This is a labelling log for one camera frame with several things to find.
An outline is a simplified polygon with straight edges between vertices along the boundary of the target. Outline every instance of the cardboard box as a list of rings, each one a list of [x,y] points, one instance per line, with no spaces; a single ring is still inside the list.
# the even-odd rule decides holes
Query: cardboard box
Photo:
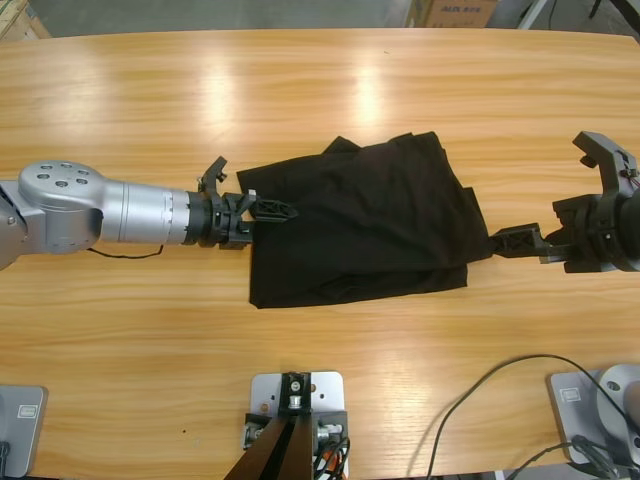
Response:
[[[50,37],[27,0],[0,0],[0,42]]]
[[[407,27],[484,28],[498,0],[413,0]]]
[[[404,26],[409,28],[424,27],[430,6],[431,0],[412,0]]]

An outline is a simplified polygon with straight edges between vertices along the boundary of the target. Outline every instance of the sticker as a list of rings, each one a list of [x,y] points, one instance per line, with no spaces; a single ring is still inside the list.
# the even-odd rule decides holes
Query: sticker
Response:
[[[18,418],[36,418],[37,415],[37,405],[20,405],[18,407]]]
[[[562,398],[562,401],[565,403],[579,402],[580,400],[582,400],[580,398],[580,390],[578,390],[578,388],[576,387],[561,388],[560,397]]]

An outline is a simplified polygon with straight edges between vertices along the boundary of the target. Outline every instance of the black cloth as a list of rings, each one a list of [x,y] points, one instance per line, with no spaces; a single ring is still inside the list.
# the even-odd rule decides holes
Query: black cloth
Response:
[[[325,305],[464,287],[490,256],[473,190],[434,133],[360,148],[338,137],[320,155],[238,173],[243,191],[292,204],[297,218],[258,223],[250,301]]]

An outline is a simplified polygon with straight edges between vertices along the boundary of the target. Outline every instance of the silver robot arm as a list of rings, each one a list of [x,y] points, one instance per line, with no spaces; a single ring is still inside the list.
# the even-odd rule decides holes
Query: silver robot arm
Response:
[[[220,157],[211,165],[197,192],[111,180],[74,162],[29,165],[17,181],[0,181],[0,269],[20,255],[86,250],[99,238],[240,249],[252,236],[245,211],[257,221],[296,216],[287,204],[259,199],[253,190],[218,195],[225,164]]]

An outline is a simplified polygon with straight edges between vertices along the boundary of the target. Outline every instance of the table surface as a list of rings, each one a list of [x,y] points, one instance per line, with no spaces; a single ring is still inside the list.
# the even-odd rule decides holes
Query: table surface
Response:
[[[580,130],[640,155],[638,53],[616,36],[436,29],[6,45],[0,178],[66,159],[193,189],[218,155],[233,173],[337,135],[366,145],[434,130],[490,231],[549,232],[552,201],[601,191],[571,143]],[[225,187],[238,190],[235,176]],[[0,379],[50,392],[34,474],[220,478],[241,454],[251,378],[287,370],[344,376],[352,478],[424,474],[434,420],[494,364],[640,361],[633,274],[494,258],[470,266],[464,289],[258,311],[249,268],[248,249],[176,246],[135,262],[23,257],[0,273]],[[545,382],[567,370],[533,360],[490,380],[451,418],[436,471],[514,466],[558,442]]]

